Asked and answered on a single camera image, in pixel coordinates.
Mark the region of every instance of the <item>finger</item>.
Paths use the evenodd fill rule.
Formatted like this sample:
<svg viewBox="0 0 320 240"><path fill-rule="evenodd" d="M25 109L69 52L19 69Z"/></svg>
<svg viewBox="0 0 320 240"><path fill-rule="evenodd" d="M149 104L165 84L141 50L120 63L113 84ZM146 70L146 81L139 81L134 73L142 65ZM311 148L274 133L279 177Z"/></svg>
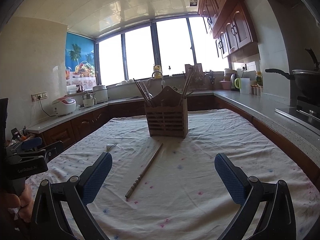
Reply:
<svg viewBox="0 0 320 240"><path fill-rule="evenodd" d="M26 223L30 223L31 221L33 204L34 201L31 200L31 202L28 205L24 206L23 208L20 208L18 212L19 217L21 217Z"/></svg>
<svg viewBox="0 0 320 240"><path fill-rule="evenodd" d="M31 202L32 189L28 184L25 184L24 191L22 192L20 198L21 206L24 207Z"/></svg>
<svg viewBox="0 0 320 240"><path fill-rule="evenodd" d="M5 208L17 208L20 207L20 199L15 194L1 193L0 194L1 205Z"/></svg>

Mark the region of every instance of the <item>black frying pan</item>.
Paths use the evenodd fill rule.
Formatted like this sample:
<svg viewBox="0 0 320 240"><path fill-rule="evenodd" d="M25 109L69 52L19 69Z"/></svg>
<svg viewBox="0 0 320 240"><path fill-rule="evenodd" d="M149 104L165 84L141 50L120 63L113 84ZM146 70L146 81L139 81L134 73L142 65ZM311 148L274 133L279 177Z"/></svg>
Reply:
<svg viewBox="0 0 320 240"><path fill-rule="evenodd" d="M315 103L320 103L320 72L319 70L319 62L313 53L312 49L305 49L312 57L312 60L315 64L314 71L311 70L293 70L293 74L286 73L280 69L269 68L265 71L267 73L278 73L283 75L289 80L295 80L298 89L302 92L302 94L313 101Z"/></svg>

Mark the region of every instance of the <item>ceiling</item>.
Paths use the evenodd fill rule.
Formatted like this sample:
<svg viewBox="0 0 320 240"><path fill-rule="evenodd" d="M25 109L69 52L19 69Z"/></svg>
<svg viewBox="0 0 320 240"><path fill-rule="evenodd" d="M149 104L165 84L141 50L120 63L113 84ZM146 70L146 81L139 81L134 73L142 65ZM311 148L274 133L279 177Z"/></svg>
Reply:
<svg viewBox="0 0 320 240"><path fill-rule="evenodd" d="M14 16L63 23L69 31L97 38L143 20L196 12L189 5L189 0L24 0Z"/></svg>

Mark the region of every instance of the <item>window frame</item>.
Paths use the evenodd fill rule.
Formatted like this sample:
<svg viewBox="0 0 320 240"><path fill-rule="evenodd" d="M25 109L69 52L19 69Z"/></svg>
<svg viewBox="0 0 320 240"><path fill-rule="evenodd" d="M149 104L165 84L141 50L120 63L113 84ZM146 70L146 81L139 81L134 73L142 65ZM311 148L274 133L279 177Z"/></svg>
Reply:
<svg viewBox="0 0 320 240"><path fill-rule="evenodd" d="M155 59L155 65L161 65L161 55L160 55L160 48L159 48L159 40L158 40L158 32L157 32L157 22L160 21L166 21L166 20L171 20L171 19L179 19L179 18L185 18L189 30L189 38L190 38L190 43L191 43L191 50L192 50L192 55L193 55L193 60L194 60L194 65L197 64L196 61L196 51L195 51L195 46L193 42L193 36L192 36L192 31L191 31L191 26L190 26L190 17L201 17L198 14L188 14L188 15L178 15L178 16L171 16L171 17L162 17L154 20L148 20L146 22L142 22L133 26L129 26L120 30L112 31L111 33L107 33L97 39L95 39L95 66L96 66L96 77L97 77L97 84L101 84L101 76L100 76L100 59L99 59L99 43L101 41L104 41L106 39L109 39L113 36L121 34L121 46L122 46L122 59L123 59L123 68L124 68L124 77L126 80L129 79L128 77L128 66L127 66L127 54L126 54L126 47L125 47L125 33L129 31L133 31L136 29L144 28L144 27L150 27L151 31L151 39L152 39L152 47L153 47L153 56Z"/></svg>

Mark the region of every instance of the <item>metal bolt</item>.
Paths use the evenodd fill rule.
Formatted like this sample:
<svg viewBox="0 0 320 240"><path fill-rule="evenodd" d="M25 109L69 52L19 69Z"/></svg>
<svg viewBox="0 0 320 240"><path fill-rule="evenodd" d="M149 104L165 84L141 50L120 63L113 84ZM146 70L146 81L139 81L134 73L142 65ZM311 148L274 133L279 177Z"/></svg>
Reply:
<svg viewBox="0 0 320 240"><path fill-rule="evenodd" d="M285 186L285 185L287 185L287 183L284 181L284 180L279 180L279 184L281 185L281 186Z"/></svg>
<svg viewBox="0 0 320 240"><path fill-rule="evenodd" d="M255 176L250 176L250 177L249 177L249 180L250 180L251 182L258 182L258 178L255 177Z"/></svg>
<svg viewBox="0 0 320 240"><path fill-rule="evenodd" d="M45 180L43 180L41 182L41 186L46 186L47 184L48 184L48 180L47 179L45 179Z"/></svg>
<svg viewBox="0 0 320 240"><path fill-rule="evenodd" d="M70 182L76 182L78 180L78 177L77 176L72 176L70 178Z"/></svg>

